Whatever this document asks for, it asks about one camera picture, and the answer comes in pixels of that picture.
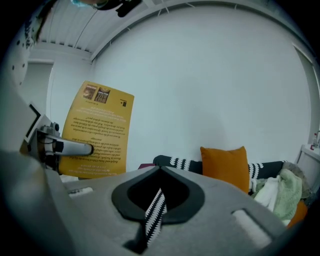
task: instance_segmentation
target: white wall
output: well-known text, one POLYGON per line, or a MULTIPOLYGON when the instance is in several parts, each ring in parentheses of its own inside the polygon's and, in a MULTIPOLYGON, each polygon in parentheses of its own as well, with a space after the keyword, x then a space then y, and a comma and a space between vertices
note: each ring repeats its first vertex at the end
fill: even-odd
POLYGON ((29 104, 33 102, 41 113, 46 113, 48 84, 53 65, 29 63, 19 94, 29 104))
POLYGON ((90 53, 53 43, 38 43, 29 61, 53 63, 46 95, 46 116, 62 133, 71 104, 85 80, 92 79, 90 53))
POLYGON ((71 104, 85 80, 90 80, 91 64, 66 55, 57 56, 47 96, 47 116, 62 133, 71 104))
POLYGON ((153 17, 98 57, 93 81, 135 96, 127 171, 159 154, 246 147, 249 162, 295 161, 309 91, 287 32, 257 14, 197 7, 153 17))

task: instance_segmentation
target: white ceiling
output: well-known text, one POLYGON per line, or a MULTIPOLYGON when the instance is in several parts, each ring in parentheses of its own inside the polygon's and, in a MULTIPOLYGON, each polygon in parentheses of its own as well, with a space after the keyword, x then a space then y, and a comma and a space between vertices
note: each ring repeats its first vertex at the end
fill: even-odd
POLYGON ((40 41, 93 53, 108 31, 148 6, 143 2, 124 18, 118 17, 116 9, 98 11, 92 7, 77 7, 70 0, 58 0, 43 26, 40 41))
POLYGON ((203 3, 219 3, 231 7, 246 7, 278 20, 293 31, 302 40, 303 35, 295 27, 290 17, 272 0, 142 0, 143 2, 125 17, 118 17, 115 9, 107 11, 95 10, 92 7, 77 7, 70 0, 58 0, 49 14, 40 34, 43 44, 65 46, 66 49, 79 49, 90 53, 92 61, 99 52, 109 44, 121 31, 130 30, 130 26, 142 18, 152 14, 166 14, 177 5, 193 8, 203 3))

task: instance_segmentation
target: black and white striped pillow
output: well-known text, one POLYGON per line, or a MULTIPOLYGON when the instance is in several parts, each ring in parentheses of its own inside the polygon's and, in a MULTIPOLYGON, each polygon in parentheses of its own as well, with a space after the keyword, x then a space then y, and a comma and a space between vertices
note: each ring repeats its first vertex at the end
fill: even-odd
MULTIPOLYGON (((250 163, 248 164, 249 175, 252 179, 267 179, 270 177, 275 178, 282 169, 284 162, 287 161, 250 163)), ((201 161, 158 155, 154 158, 153 163, 156 166, 169 166, 202 175, 201 161)))

